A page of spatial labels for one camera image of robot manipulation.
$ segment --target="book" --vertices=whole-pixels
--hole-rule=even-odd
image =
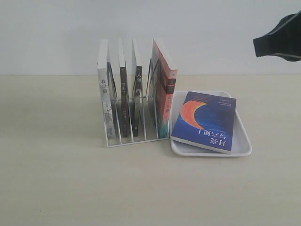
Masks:
[[[108,139],[115,139],[115,128],[113,121],[113,111],[111,105],[111,96],[108,79],[107,63],[110,61],[108,40],[101,40],[97,61],[97,73],[100,89],[100,97],[103,104],[103,114],[105,120],[105,128]]]
[[[121,93],[121,130],[123,137],[127,137],[129,127],[127,67],[123,54],[122,39],[118,40],[118,57],[120,69],[120,93]]]
[[[188,92],[170,138],[231,153],[236,99]]]
[[[151,62],[148,105],[152,118],[157,120],[158,138],[165,138],[178,69],[161,39],[153,40]]]
[[[138,136],[139,126],[139,111],[141,98],[141,80],[142,80],[142,63],[138,51],[136,39],[132,39],[132,103],[131,103],[131,117],[133,136]]]

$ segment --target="table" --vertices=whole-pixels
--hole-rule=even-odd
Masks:
[[[96,76],[0,77],[0,224],[298,225],[301,76],[179,76],[223,90],[253,146],[189,158],[169,140],[105,148]]]

